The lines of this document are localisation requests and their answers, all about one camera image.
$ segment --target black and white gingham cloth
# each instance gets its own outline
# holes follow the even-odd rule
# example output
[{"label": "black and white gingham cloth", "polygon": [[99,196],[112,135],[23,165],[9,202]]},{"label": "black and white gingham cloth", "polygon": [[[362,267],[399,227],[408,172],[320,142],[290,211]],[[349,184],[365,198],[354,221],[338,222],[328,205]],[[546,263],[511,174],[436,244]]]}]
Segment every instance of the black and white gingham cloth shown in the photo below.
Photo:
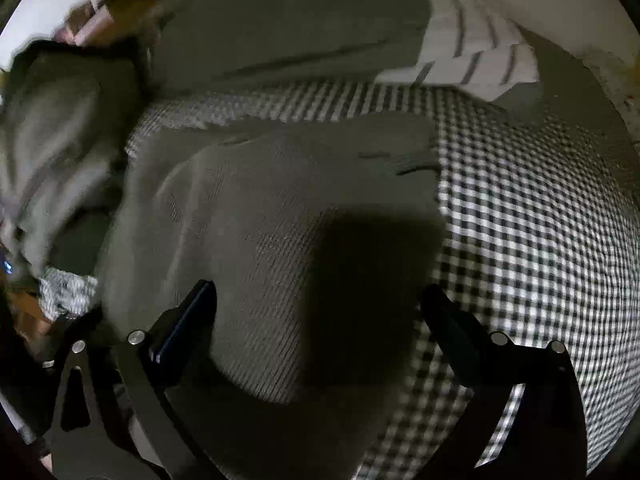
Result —
[{"label": "black and white gingham cloth", "polygon": [[[383,110],[424,114],[439,130],[438,198],[448,229],[433,279],[516,344],[566,344],[591,470],[640,402],[640,217],[593,151],[588,130],[553,116],[510,123],[453,89],[316,80],[157,102],[128,152],[134,163],[140,143],[162,126],[243,116],[331,122]],[[411,479],[472,395],[454,380],[426,325],[417,320],[416,328],[404,392],[355,479]],[[498,455],[523,390],[514,387],[481,463]]]}]

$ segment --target white striped cloth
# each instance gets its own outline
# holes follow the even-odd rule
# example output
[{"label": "white striped cloth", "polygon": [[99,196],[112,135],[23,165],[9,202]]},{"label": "white striped cloth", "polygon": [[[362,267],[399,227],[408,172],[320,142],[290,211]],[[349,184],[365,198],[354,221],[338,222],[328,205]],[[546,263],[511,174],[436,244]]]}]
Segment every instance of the white striped cloth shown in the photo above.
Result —
[{"label": "white striped cloth", "polygon": [[456,85],[492,101],[517,83],[539,81],[536,56],[490,0],[430,0],[415,66],[384,70],[381,83]]}]

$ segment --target checkered bedsheet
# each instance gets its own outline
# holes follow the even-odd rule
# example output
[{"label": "checkered bedsheet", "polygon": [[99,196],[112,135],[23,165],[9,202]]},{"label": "checkered bedsheet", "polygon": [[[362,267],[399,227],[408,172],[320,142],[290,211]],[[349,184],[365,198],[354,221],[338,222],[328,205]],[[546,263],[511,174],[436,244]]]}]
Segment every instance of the checkered bedsheet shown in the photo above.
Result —
[{"label": "checkered bedsheet", "polygon": [[[243,116],[331,122],[383,110],[423,114],[439,131],[447,236],[433,279],[516,344],[566,344],[594,468],[640,402],[640,218],[591,148],[590,132],[553,116],[511,123],[453,89],[316,80],[157,102],[128,152],[134,163],[140,143],[162,126]],[[411,479],[472,395],[419,319],[416,329],[404,391],[356,479]],[[481,463],[498,455],[523,390],[514,387]]]}]

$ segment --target knitted gray fabric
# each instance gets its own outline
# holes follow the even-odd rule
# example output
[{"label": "knitted gray fabric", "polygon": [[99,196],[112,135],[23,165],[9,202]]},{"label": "knitted gray fabric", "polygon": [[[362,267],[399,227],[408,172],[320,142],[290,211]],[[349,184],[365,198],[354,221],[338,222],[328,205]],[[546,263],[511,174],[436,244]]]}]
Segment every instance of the knitted gray fabric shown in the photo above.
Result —
[{"label": "knitted gray fabric", "polygon": [[426,118],[373,114],[161,130],[138,153],[104,309],[124,336],[215,282],[209,349],[229,382],[195,395],[231,476],[347,478],[381,429],[440,248],[434,141]]}]

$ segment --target round metal joint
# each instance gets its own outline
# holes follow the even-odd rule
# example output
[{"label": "round metal joint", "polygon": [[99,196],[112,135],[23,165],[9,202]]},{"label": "round metal joint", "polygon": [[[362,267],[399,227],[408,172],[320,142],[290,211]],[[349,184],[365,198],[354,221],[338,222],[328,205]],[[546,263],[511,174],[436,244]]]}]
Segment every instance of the round metal joint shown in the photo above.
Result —
[{"label": "round metal joint", "polygon": [[79,354],[82,350],[84,350],[84,348],[86,347],[86,344],[84,341],[82,341],[82,339],[80,341],[76,341],[73,346],[71,347],[71,351],[74,354]]},{"label": "round metal joint", "polygon": [[563,354],[566,352],[566,346],[564,346],[560,341],[552,341],[551,349],[557,354]]},{"label": "round metal joint", "polygon": [[139,345],[145,340],[145,333],[142,330],[134,330],[127,337],[127,341],[129,341],[130,345]]},{"label": "round metal joint", "polygon": [[503,332],[493,332],[491,334],[491,342],[498,346],[505,346],[509,342],[509,338]]}]

